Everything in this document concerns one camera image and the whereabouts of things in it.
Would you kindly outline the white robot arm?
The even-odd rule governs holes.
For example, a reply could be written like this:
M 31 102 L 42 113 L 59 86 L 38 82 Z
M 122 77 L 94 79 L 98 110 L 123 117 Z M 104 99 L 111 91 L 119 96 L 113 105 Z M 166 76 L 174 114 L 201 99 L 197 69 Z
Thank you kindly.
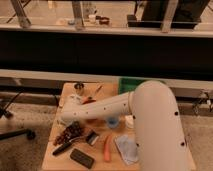
M 134 91 L 84 105 L 70 96 L 60 119 L 71 123 L 119 115 L 133 116 L 139 171 L 190 171 L 177 101 L 163 82 L 144 81 Z

